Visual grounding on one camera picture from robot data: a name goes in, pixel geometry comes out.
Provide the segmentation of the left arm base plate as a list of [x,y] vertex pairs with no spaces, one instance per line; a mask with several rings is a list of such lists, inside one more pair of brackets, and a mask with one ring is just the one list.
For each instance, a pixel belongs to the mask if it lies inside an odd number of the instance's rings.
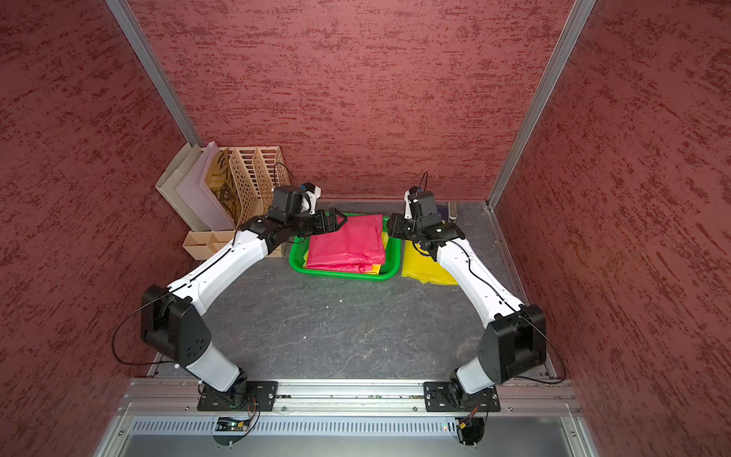
[[219,391],[206,383],[199,386],[197,410],[202,412],[269,412],[277,396],[275,381],[237,382],[229,390]]

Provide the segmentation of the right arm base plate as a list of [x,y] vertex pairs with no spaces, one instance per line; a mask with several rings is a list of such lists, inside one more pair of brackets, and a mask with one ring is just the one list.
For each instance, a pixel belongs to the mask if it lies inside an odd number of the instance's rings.
[[495,388],[466,393],[457,381],[424,382],[427,412],[489,413],[501,410]]

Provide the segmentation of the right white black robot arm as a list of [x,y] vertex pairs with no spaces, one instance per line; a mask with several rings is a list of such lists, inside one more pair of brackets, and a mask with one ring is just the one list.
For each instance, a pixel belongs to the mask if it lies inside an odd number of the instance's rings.
[[446,270],[470,300],[485,329],[477,355],[454,373],[459,393],[493,388],[546,363],[546,316],[502,285],[479,259],[464,232],[445,222],[432,192],[405,192],[405,212],[388,220],[388,235],[407,240]]

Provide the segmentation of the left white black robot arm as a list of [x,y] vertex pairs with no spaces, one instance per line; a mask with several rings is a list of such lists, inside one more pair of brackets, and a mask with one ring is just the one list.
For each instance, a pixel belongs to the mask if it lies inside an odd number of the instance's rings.
[[311,183],[274,189],[268,213],[244,222],[220,251],[167,287],[148,288],[140,310],[142,341],[208,387],[242,395],[245,371],[215,348],[203,316],[238,277],[283,243],[338,232],[348,222],[338,209],[317,209],[320,195]]

